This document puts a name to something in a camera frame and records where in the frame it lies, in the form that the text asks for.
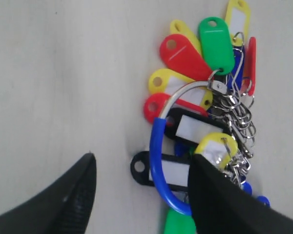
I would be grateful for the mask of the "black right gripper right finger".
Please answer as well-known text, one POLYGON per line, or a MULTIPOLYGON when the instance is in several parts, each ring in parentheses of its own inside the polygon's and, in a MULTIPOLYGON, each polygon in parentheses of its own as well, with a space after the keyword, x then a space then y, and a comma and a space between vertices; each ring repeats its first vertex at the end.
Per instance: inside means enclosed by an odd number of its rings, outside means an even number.
POLYGON ((202 155, 188 173, 191 216, 200 234, 293 234, 293 220, 234 185, 202 155))

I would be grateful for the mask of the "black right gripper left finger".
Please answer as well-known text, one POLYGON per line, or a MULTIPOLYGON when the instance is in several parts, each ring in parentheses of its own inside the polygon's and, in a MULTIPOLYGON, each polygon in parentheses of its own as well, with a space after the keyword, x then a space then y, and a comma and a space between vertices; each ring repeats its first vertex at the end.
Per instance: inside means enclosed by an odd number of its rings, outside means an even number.
POLYGON ((1 214, 0 234, 84 234, 96 185, 96 158, 87 153, 46 189, 1 214))

